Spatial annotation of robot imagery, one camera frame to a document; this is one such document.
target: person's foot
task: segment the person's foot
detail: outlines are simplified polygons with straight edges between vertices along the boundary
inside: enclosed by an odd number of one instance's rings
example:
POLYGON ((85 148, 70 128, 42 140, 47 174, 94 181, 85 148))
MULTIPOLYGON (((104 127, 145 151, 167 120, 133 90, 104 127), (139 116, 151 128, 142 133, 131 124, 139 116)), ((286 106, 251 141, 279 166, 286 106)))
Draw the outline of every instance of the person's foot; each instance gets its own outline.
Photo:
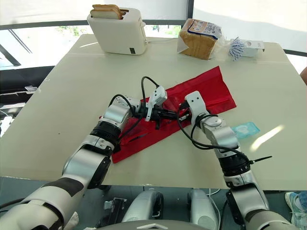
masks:
POLYGON ((307 230, 307 214, 297 205, 297 202, 299 202, 298 194, 286 193, 284 198, 292 212, 291 223, 301 230, 307 230))

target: white toaster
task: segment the white toaster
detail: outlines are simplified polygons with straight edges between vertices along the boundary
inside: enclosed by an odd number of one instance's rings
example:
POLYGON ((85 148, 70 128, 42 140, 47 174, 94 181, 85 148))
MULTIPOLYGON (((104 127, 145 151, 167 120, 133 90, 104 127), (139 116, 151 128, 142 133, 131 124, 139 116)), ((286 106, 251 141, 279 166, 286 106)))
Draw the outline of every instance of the white toaster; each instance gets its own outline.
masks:
POLYGON ((102 48, 109 53, 139 55, 146 49, 145 23, 137 9, 128 10, 123 19, 93 18, 91 14, 87 21, 102 48))

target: red cloth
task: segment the red cloth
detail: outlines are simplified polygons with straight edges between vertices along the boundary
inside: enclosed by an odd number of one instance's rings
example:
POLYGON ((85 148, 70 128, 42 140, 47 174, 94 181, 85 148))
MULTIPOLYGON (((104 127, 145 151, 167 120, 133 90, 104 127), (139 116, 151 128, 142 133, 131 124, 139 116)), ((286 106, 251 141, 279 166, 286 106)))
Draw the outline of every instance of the red cloth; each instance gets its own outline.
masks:
MULTIPOLYGON (((163 107, 172 111, 177 111, 179 104, 184 102, 185 96, 193 91, 200 92, 206 103, 207 110, 212 114, 222 113, 236 107, 218 66, 166 91, 167 100, 164 102, 163 107)), ((136 121, 137 118, 129 119, 126 129, 136 121)), ((189 124, 190 121, 184 121, 182 126, 185 127, 189 124)), ((112 154, 112 160, 117 163, 178 130, 179 126, 176 120, 162 120, 160 129, 156 130, 155 122, 146 122, 143 119, 129 134, 123 137, 120 144, 121 150, 112 154)))

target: blue packet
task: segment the blue packet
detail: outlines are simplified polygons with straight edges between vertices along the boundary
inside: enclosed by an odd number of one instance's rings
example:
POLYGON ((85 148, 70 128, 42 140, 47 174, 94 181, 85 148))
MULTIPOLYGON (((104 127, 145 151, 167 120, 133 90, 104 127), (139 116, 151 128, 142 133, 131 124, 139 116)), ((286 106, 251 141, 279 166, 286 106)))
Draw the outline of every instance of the blue packet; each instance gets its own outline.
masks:
POLYGON ((235 132, 236 138, 244 139, 259 133, 260 130, 253 122, 247 122, 236 127, 231 127, 235 132))

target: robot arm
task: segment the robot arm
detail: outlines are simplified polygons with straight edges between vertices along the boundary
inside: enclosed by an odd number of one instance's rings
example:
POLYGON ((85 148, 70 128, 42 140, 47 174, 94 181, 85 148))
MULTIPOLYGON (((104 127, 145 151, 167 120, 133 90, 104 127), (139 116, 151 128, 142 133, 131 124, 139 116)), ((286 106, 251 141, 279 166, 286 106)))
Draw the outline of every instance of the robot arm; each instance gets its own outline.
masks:
MULTIPOLYGON (((111 163, 110 156, 118 150, 119 138, 129 117, 133 114, 138 118, 150 116, 154 121, 177 118, 176 113, 159 106, 162 103, 159 98, 153 98, 153 103, 146 107, 139 100, 127 99, 134 111, 130 110, 125 100, 116 98, 90 135, 67 160, 62 177, 38 188, 20 205, 11 208, 0 219, 0 225, 4 229, 63 228, 77 209, 85 190, 96 188, 103 181, 111 163)), ((269 211, 265 195, 250 169, 253 161, 249 161, 240 152, 239 142, 231 128, 223 119, 207 116, 210 114, 199 92, 193 92, 185 99, 192 114, 192 124, 200 127, 212 144, 220 147, 214 150, 225 182, 230 187, 227 199, 235 222, 245 225, 247 230, 296 229, 282 216, 269 211)))
MULTIPOLYGON (((141 102, 130 101, 138 111, 141 102)), ((85 190, 96 188, 103 181, 111 163, 110 156, 131 116, 130 107, 117 98, 67 160, 62 177, 38 188, 20 205, 11 208, 1 217, 1 227, 8 230, 63 228, 77 209, 85 190)))
POLYGON ((191 111, 191 123, 196 124, 205 133, 214 146, 223 146, 234 149, 214 148, 218 158, 226 185, 230 188, 227 200, 235 222, 245 226, 247 230, 294 230, 282 216, 269 211, 268 201, 258 185, 250 165, 250 161, 240 152, 240 144, 233 130, 218 116, 209 116, 198 91, 185 97, 191 111))

